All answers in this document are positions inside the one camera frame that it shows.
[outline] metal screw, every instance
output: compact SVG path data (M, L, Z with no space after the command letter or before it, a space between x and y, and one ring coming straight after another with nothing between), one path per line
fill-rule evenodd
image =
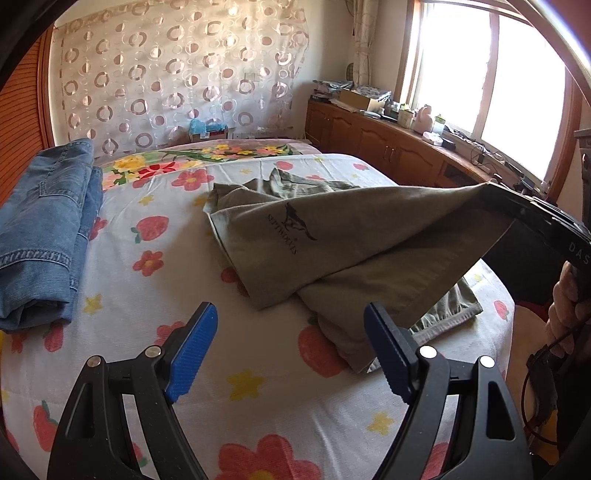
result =
M480 363L485 368L492 368L492 367L495 366L495 361L491 357L489 357L487 355L481 356Z
M156 358L162 353L162 350L158 345L149 346L144 352L148 358Z
M91 356L87 360L86 365L88 365L91 368L98 367L100 365L100 357L98 355Z
M428 345L422 346L418 352L425 358L435 358L437 356L437 350Z

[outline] black cable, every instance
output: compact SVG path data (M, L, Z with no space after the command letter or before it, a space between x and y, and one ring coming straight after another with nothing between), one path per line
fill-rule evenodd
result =
M523 420L523 422L525 423L525 428L534 436L536 437L538 440L544 442L544 443L548 443L549 445L554 445L557 446L558 443L554 442L552 440L548 440L546 437L540 435L539 433L535 432L534 429L532 429L530 427L530 421L527 419L527 415L525 413L525 390L527 389L527 382L530 379L530 370L533 369L535 363L542 358L546 353L548 353L550 350L552 350L556 345L558 345L560 342L562 342L566 337L568 337L569 335L572 335L573 333L575 333L577 330L581 329L585 323L588 322L588 319L586 320L581 320L577 325L575 325L574 327L570 328L564 335L562 335L560 338L558 338L557 340L555 340L554 342L552 342L550 345L546 345L545 347L542 348L542 350L540 350L534 357L531 366L528 368L527 371L527 375L525 376L525 380L523 380L523 388L521 389L521 418Z

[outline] bed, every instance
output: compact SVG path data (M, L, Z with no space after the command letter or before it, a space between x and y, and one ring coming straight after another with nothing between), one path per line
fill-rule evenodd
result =
M11 442L39 478L46 477L56 423L84 361L93 354L108 361L132 358L150 344L162 345L202 301L216 305L218 332L191 391L174 408L210 479L370 479L383 460L405 405L382 372L356 375L346 368L296 297L256 311L202 207L215 181L268 178L273 168L361 187L394 183L355 157L320 154L304 144L282 150L286 141L241 144L242 152L261 150L261 158L237 151L229 153L237 158L187 154L201 149L222 155L202 150L227 144L102 166L107 191L74 322L6 336L4 420ZM273 153L280 156L268 156ZM463 361L489 355L505 374L514 303L483 261L466 279L483 313L430 344ZM133 399L125 405L142 471L157 478ZM453 408L451 399L425 479L443 463Z

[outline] window frame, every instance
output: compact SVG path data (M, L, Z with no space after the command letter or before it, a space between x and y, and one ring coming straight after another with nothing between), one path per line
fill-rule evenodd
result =
M448 122L448 124L452 128L461 131L469 138L483 144L489 151L498 152L499 150L497 148L482 140L482 133L492 102L492 94L498 67L500 15L511 18L512 20L521 21L532 28L535 27L533 27L517 11L509 11L506 8L500 8L502 5L499 5L499 2L495 2L494 0L408 0L407 20L403 41L404 49L401 56L401 68L398 75L398 81L394 90L394 98L398 98L401 103L411 105L412 108L418 106L416 105L418 100L416 93L421 85L421 70L423 69L423 46L420 41L421 29L426 15L433 5L436 4L451 4L466 8L479 8L489 12L491 22L491 54L489 68L483 86L482 101L478 117L476 118L474 131L467 132L465 129L458 128L450 122ZM547 198L553 201L556 201L562 190L573 159L576 148L573 133L579 126L582 107L582 94L580 89L575 84L571 74L566 68L565 72L566 83L564 89L563 116L554 152L550 163L548 164L545 177L543 179L538 179L519 162L501 152L508 164L521 170L538 188L542 190L542 182L548 185ZM495 157L490 157L489 160L501 165Z

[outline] strawberry print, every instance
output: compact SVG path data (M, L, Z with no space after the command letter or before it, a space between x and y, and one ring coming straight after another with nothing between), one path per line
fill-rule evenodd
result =
M164 342L168 339L173 330L181 327L184 327L183 322L174 322L172 325L160 325L156 329L157 337L154 341L154 345L163 346Z
M33 410L33 428L41 450L51 452L53 439L56 437L57 422L50 417L45 400Z
M170 173L172 171L176 171L177 167L175 162L171 162L168 164L163 163L156 163L154 165L150 165L147 168L142 168L138 171L140 175L139 180L136 180L132 183L132 187L135 189L140 189L144 185L146 185L150 179L156 175L162 175L164 173Z
M6 438L8 439L8 443L10 443L10 445L12 445L12 448L14 448L18 453L18 443L14 439L14 436L12 435L12 433L10 433L8 431L8 429L5 430L5 433L6 433Z
M294 167L293 164L283 160L275 162L275 166L280 170L291 170Z
M425 471L423 472L421 480L430 480L441 473L448 445L448 443L438 443L435 445L435 447L433 447L431 456L429 457L429 461L427 462L427 466L425 467Z
M162 235L168 228L168 217L146 217L138 222L132 233L135 233L135 243L149 242Z
M101 217L97 217L95 219L95 224L92 226L92 230L90 231L90 237L88 238L89 241L94 240L96 236L99 234L99 230L102 230L107 226L107 220Z
M53 322L49 330L43 334L43 344L48 352L57 352L64 343L64 326L59 322Z
M246 291L246 287L244 286L244 283L242 283L242 280L240 280L240 277L238 277L238 274L236 273L236 270L234 270L234 267L225 268L222 271L220 277L224 283L236 283L238 292L243 297L249 296L248 292Z
M143 468L148 465L148 459L142 454L142 450L139 448L138 444L135 442L132 443L134 447L135 459L138 461L139 467Z
M300 357L321 377L334 377L347 368L347 362L339 355L334 343L324 336L320 327L314 325L316 319L312 318L309 322L312 325L303 329L297 338Z
M222 445L218 457L220 473L215 480L320 480L320 468L307 460L296 460L289 441L279 435L259 440L254 452L243 445Z
M164 262L161 260L164 254L162 252L152 253L150 250L146 250L134 266L132 267L136 272L141 271L144 277L149 277L156 270L159 270L164 266Z
M13 333L11 335L12 338L12 345L11 345L11 352L12 353L22 353L22 343L27 339L27 332L24 333Z
M505 305L500 300L495 300L495 310L499 317L501 317L503 320L506 320L508 318L509 309L507 308L507 305Z
M207 175L204 168L195 171L183 171L178 178L172 182L173 187L183 187L185 191L192 192L197 190L204 183L213 180L213 175Z

